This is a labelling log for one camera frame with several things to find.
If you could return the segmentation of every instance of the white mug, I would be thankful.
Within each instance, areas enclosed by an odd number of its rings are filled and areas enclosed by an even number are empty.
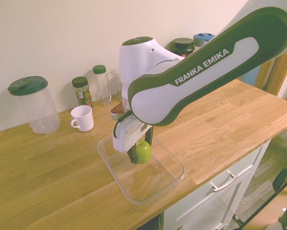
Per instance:
[[[80,105],[72,109],[71,116],[73,117],[71,126],[73,128],[78,128],[78,130],[82,132],[89,131],[94,126],[92,108],[88,105]]]

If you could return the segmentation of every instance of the drawer handle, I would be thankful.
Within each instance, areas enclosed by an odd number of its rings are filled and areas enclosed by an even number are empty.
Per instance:
[[[229,170],[227,170],[228,173],[230,173],[230,177],[232,177],[232,180],[230,180],[229,182],[227,182],[226,184],[224,184],[221,187],[217,187],[213,182],[211,182],[211,185],[213,186],[213,192],[218,192],[220,190],[223,190],[224,188],[228,187],[230,184],[232,184],[238,177],[238,175],[234,175],[233,173],[231,173]]]

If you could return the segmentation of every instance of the mug handle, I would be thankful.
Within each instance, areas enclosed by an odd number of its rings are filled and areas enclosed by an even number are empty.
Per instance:
[[[73,128],[80,128],[79,126],[74,126],[74,123],[75,123],[76,121],[78,122],[78,120],[73,119],[73,120],[71,121],[71,126],[72,126]]]

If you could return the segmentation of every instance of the green apple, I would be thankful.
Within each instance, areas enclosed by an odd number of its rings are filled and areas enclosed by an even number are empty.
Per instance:
[[[151,146],[145,140],[139,140],[136,142],[136,155],[137,155],[137,164],[146,163],[152,154]]]

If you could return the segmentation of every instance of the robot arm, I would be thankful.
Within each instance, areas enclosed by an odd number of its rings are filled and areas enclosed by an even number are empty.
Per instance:
[[[287,52],[287,0],[249,0],[213,40],[186,58],[150,37],[120,49],[122,102],[132,115],[114,130],[114,148],[128,152],[151,126],[260,64]]]
[[[251,0],[241,16],[181,62],[160,63],[156,71],[135,79],[128,88],[134,115],[144,123],[166,126],[189,103],[287,52],[287,0]]]

